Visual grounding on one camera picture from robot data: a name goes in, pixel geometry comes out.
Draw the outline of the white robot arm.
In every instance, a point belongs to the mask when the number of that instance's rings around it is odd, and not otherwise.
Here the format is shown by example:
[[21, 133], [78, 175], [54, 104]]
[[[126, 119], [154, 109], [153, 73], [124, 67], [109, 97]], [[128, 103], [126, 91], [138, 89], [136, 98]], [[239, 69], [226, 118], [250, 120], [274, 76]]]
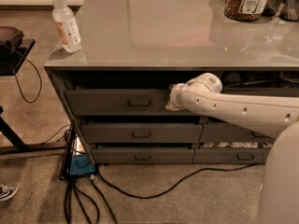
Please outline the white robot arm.
[[298, 98], [232, 95], [221, 90], [221, 81], [211, 73], [204, 73], [187, 83], [174, 85], [165, 109], [188, 110], [272, 138], [298, 137]]

